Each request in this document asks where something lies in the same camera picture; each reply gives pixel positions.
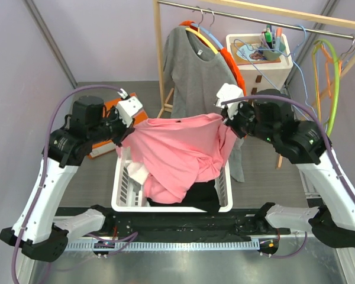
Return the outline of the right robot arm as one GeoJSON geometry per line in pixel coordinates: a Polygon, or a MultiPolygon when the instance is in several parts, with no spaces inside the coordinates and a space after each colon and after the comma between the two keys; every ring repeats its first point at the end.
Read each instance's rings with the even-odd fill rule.
{"type": "Polygon", "coordinates": [[[276,89],[244,96],[235,85],[223,84],[217,107],[224,124],[240,138],[246,135],[273,146],[314,185],[321,206],[299,208],[265,203],[255,216],[263,234],[288,228],[313,233],[332,248],[355,248],[355,188],[341,168],[331,141],[315,115],[276,89]]]}

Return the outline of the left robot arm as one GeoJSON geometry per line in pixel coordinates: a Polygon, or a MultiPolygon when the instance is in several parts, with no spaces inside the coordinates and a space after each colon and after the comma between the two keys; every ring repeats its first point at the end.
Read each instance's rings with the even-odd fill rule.
{"type": "Polygon", "coordinates": [[[21,216],[12,227],[2,229],[0,240],[19,246],[30,259],[51,263],[80,237],[92,232],[110,235],[114,215],[100,205],[65,221],[53,219],[68,184],[93,145],[112,141],[120,146],[134,131],[135,116],[142,108],[135,96],[120,99],[111,108],[95,96],[82,96],[75,101],[64,125],[50,134],[47,158],[41,161],[38,178],[21,216]]]}

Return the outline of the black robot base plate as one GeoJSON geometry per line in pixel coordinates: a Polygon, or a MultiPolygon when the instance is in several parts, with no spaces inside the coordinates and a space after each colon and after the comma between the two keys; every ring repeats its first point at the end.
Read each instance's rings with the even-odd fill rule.
{"type": "Polygon", "coordinates": [[[69,234],[69,241],[95,237],[126,238],[136,234],[136,241],[148,243],[229,243],[249,241],[252,237],[288,235],[290,229],[271,227],[256,209],[232,209],[228,212],[118,212],[94,207],[104,216],[98,228],[84,225],[69,234]]]}

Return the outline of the pink t shirt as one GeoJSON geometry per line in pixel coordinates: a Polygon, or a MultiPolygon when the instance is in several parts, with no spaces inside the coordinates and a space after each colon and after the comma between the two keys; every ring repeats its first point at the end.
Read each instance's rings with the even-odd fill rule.
{"type": "Polygon", "coordinates": [[[220,175],[237,137],[215,113],[182,119],[147,119],[135,126],[123,147],[149,174],[144,195],[154,202],[183,201],[196,182],[220,175]]]}

